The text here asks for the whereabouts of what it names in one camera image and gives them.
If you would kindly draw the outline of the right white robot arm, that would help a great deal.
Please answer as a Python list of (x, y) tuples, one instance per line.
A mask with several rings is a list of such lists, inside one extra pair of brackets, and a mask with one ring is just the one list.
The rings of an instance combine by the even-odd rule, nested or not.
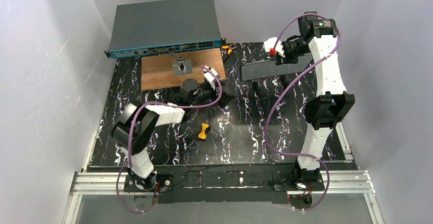
[(304, 12), (297, 19), (299, 35), (285, 42), (276, 40), (270, 53), (276, 64), (296, 64), (301, 56), (312, 55), (317, 78), (316, 97), (304, 107), (307, 132), (300, 155), (289, 175), (290, 183), (314, 183), (319, 178), (322, 151), (333, 129), (355, 103), (348, 93), (339, 68), (337, 47), (340, 35), (334, 19), (320, 17), (316, 11)]

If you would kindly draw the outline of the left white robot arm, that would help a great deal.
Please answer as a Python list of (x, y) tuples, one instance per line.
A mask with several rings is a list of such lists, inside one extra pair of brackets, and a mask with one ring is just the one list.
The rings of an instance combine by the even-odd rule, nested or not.
[(158, 126), (179, 124), (189, 115), (184, 106), (204, 106), (216, 101), (220, 108), (226, 107), (235, 97), (219, 91), (216, 81), (198, 83), (195, 79), (183, 81), (179, 94), (168, 105), (129, 103), (111, 130), (111, 138), (128, 157), (128, 173), (139, 179), (149, 178), (154, 165), (147, 152), (147, 145)]

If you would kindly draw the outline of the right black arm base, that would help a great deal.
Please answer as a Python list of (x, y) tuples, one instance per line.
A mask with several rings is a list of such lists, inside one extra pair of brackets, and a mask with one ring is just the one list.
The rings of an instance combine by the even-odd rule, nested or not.
[(276, 192), (290, 192), (287, 197), (294, 210), (306, 212), (315, 208), (324, 198), (329, 188), (319, 168), (301, 168), (298, 162), (290, 172), (272, 174), (269, 185)]

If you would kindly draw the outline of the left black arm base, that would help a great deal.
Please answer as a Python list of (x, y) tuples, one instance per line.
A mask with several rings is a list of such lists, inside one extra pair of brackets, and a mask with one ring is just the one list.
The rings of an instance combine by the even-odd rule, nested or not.
[(151, 173), (142, 179), (128, 174), (124, 181), (124, 192), (171, 192), (173, 191), (173, 175)]

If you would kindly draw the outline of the yellow whiteboard eraser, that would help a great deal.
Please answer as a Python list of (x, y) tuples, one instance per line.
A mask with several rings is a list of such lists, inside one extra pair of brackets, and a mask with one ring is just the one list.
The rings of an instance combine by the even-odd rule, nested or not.
[(205, 141), (207, 139), (207, 133), (210, 131), (210, 125), (207, 123), (201, 123), (201, 129), (198, 133), (198, 139)]

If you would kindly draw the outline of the white dry-erase board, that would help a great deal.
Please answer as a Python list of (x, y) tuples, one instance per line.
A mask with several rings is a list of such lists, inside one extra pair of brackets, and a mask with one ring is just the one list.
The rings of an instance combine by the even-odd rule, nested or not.
[(276, 64), (276, 60), (262, 60), (240, 66), (240, 79), (251, 81), (304, 71), (313, 60), (312, 55), (297, 57), (297, 63)]

